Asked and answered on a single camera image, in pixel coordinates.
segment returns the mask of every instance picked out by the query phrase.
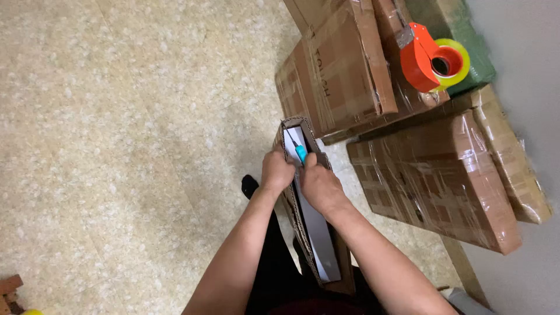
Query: white wall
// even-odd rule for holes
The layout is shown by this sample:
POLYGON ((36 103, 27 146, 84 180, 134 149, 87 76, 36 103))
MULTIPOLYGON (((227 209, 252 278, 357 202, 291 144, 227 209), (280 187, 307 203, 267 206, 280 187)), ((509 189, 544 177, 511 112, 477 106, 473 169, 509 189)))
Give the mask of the white wall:
POLYGON ((463 244, 499 314, 560 314, 559 0, 466 0, 497 70, 495 88, 555 208, 544 225, 520 223, 523 246, 504 257, 463 244))

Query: foot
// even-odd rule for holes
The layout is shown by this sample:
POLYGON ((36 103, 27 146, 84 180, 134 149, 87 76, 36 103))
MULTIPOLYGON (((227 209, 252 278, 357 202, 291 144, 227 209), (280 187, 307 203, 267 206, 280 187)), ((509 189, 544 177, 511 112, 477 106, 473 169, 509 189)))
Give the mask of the foot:
POLYGON ((257 188, 259 188, 259 183, 251 175, 245 175, 241 180, 241 191, 247 199, 251 200, 257 188))

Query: black pants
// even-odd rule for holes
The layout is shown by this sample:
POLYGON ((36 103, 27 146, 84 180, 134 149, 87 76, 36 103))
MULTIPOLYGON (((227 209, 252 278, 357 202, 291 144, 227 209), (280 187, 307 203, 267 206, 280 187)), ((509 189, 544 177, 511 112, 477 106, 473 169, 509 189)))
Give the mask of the black pants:
POLYGON ((298 272, 292 256, 282 238, 276 213, 272 212, 256 271, 253 290, 249 296, 246 314, 266 314, 268 310, 280 305, 304 299, 336 299, 358 305, 369 314, 385 314, 379 301, 367 285, 362 272, 354 267, 356 295, 323 290, 317 284, 311 268, 296 239, 293 246, 298 254, 301 274, 298 272))

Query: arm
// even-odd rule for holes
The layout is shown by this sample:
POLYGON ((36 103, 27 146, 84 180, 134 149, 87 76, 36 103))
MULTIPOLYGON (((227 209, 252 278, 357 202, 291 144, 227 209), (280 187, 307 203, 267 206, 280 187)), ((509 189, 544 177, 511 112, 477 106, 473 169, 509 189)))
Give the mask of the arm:
POLYGON ((278 148, 266 154, 261 186, 208 265, 183 315, 245 312, 272 209, 294 173, 278 148))
POLYGON ((308 154, 302 192, 354 254, 372 291, 390 314, 456 314, 418 268, 352 206, 334 173, 308 154))

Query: tape roll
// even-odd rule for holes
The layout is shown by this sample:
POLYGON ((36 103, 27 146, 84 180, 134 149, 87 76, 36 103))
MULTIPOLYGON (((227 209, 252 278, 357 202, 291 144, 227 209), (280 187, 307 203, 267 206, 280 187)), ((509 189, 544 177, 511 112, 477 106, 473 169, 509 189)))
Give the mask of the tape roll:
POLYGON ((448 38, 436 39, 435 42, 440 47, 440 49, 435 53, 433 57, 443 59, 446 62, 451 75, 445 76, 434 71, 434 74, 436 75, 437 80, 440 82, 440 85, 437 88, 433 89, 433 92, 443 91, 452 85, 456 85, 469 74, 470 70, 469 53, 466 51, 465 47, 461 45, 460 42, 448 38), (456 52, 448 53, 449 49, 453 49, 456 52), (461 56, 462 61, 454 58, 457 52, 461 56))

